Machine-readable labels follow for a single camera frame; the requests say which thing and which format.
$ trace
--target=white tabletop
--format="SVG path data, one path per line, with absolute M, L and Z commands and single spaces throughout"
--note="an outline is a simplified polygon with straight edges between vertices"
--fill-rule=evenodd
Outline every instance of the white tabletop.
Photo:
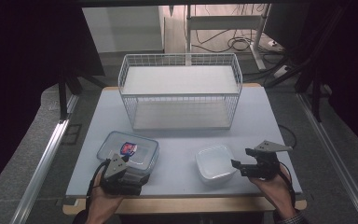
M 198 174 L 195 155 L 206 147 L 226 145 L 235 160 L 255 163 L 245 154 L 264 140 L 283 144 L 282 136 L 272 113 L 264 88 L 243 88 L 230 130 L 210 131 L 147 131 L 134 132 L 118 91 L 103 90 L 89 126 L 89 131 L 72 174 L 66 195 L 84 197 L 89 182 L 101 163 L 96 155 L 112 131 L 132 133 L 159 142 L 159 157 L 141 196 L 229 196 L 259 193 L 259 189 L 237 172 L 228 182 L 218 186 L 205 185 Z M 302 191 L 287 152 L 278 159 L 286 164 L 293 178 L 295 192 Z

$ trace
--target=human hand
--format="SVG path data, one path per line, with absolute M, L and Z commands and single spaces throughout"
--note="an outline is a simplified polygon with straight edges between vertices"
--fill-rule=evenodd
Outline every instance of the human hand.
M 86 224 L 100 224 L 109 219 L 118 209 L 124 199 L 122 195 L 110 195 L 99 186 L 101 174 L 97 174 L 91 193 L 89 216 Z
M 281 165 L 281 171 L 290 180 L 289 174 Z M 282 219 L 288 219 L 296 215 L 296 210 L 292 206 L 292 199 L 284 180 L 276 175 L 270 180 L 262 180 L 250 177 L 249 180 L 254 183 L 264 194 L 267 200 L 274 205 Z

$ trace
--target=sticker label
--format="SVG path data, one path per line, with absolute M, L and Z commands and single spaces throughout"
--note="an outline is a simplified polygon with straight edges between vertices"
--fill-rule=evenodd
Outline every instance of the sticker label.
M 120 150 L 120 154 L 124 156 L 132 156 L 136 152 L 136 144 L 126 142 L 123 144 Z

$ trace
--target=person's left hand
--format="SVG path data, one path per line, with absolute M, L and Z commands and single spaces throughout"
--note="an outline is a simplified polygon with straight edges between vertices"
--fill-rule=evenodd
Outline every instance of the person's left hand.
M 99 186 L 101 174 L 97 174 L 91 193 L 89 216 L 87 224 L 100 224 L 109 219 L 118 209 L 124 199 L 123 195 L 110 195 Z

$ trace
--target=transparent food container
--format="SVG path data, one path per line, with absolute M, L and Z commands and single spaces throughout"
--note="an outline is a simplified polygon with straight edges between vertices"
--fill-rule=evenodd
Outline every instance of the transparent food container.
M 121 132 L 111 132 L 98 151 L 97 158 L 101 161 L 112 158 L 117 153 L 123 157 L 125 146 L 135 148 L 127 162 L 127 179 L 139 179 L 149 175 L 158 158 L 158 142 L 142 136 Z
M 234 157 L 223 145 L 208 147 L 196 154 L 200 179 L 208 185 L 222 184 L 234 175 L 237 169 L 231 165 Z

